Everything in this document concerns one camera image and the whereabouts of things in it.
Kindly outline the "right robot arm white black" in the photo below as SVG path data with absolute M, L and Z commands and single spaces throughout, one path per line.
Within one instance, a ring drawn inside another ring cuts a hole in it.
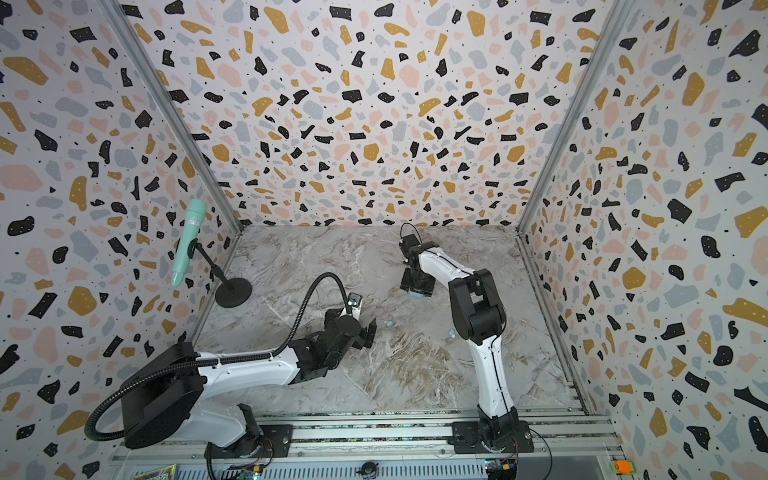
M 403 236 L 399 247 L 406 262 L 400 288 L 428 297 L 436 284 L 445 286 L 453 328 L 470 349 L 478 383 L 478 420 L 456 426 L 456 450 L 531 452 L 530 430 L 520 420 L 507 386 L 502 358 L 507 315 L 492 273 L 461 264 L 416 234 Z

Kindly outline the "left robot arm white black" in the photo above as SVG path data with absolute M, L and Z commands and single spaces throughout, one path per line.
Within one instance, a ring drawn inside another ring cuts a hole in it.
M 361 295 L 341 296 L 342 307 L 326 311 L 322 330 L 302 339 L 291 332 L 273 350 L 200 353 L 189 342 L 168 348 L 92 411 L 85 436 L 95 442 L 122 440 L 129 449 L 177 439 L 226 448 L 257 436 L 249 407 L 226 407 L 215 397 L 320 379 L 338 368 L 351 349 L 371 347 L 377 325 L 361 324 Z

